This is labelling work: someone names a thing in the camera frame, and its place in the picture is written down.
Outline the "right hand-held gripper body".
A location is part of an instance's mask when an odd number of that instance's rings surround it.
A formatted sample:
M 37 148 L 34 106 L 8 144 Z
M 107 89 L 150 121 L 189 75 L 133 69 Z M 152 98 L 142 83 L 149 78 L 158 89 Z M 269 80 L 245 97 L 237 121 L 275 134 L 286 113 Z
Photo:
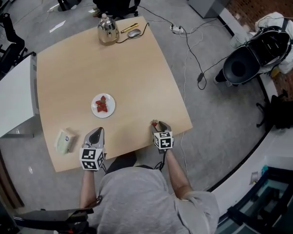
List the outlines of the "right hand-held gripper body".
M 160 154 L 173 148 L 174 138 L 172 131 L 157 132 L 153 134 L 154 145 L 157 147 Z

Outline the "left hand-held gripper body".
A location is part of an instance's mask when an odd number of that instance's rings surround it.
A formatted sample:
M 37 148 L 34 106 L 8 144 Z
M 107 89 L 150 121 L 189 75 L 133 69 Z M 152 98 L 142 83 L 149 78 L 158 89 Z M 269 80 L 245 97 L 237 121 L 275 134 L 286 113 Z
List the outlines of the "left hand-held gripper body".
M 104 144 L 80 149 L 80 163 L 84 170 L 99 171 L 105 161 L 105 157 Z

